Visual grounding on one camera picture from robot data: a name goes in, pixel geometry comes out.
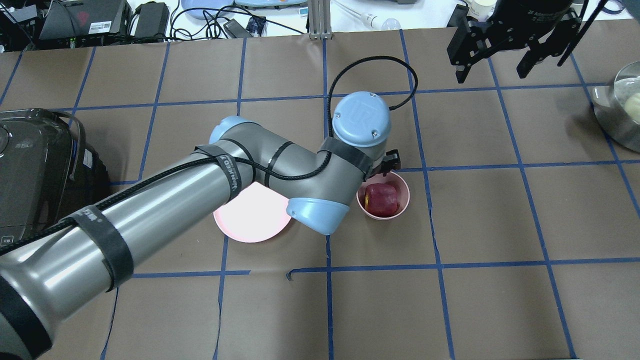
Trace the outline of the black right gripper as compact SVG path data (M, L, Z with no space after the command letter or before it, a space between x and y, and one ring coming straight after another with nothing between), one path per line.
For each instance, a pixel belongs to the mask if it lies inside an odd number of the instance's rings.
M583 23L582 0L496 0L482 21L466 4L455 6L448 27L455 33L446 48L458 84L471 68L497 52L525 50L517 65L520 79L546 58L562 66Z

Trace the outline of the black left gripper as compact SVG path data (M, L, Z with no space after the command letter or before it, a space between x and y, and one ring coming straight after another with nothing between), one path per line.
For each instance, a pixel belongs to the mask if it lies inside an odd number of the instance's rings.
M375 160L369 171L369 178L373 178L379 174L386 177L391 171L397 171L402 168L402 158L398 149L392 149L384 153L382 157Z

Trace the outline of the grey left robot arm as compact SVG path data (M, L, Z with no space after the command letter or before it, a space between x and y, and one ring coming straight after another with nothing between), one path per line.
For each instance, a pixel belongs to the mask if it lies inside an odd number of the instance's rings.
M1 358L34 360L62 322L254 182L286 197L286 213L331 235L363 182L396 167L386 152L392 107L373 92L345 96L311 152L239 116L209 144L135 186L1 248Z

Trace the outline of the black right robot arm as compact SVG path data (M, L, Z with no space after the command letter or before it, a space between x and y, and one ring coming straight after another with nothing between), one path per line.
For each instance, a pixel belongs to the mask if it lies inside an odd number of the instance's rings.
M481 60L500 51L526 49L516 67L524 79L546 58L564 55L582 23L571 0L498 0L484 22L469 12L470 7L458 4L448 21L455 33L446 53L458 84L466 82Z

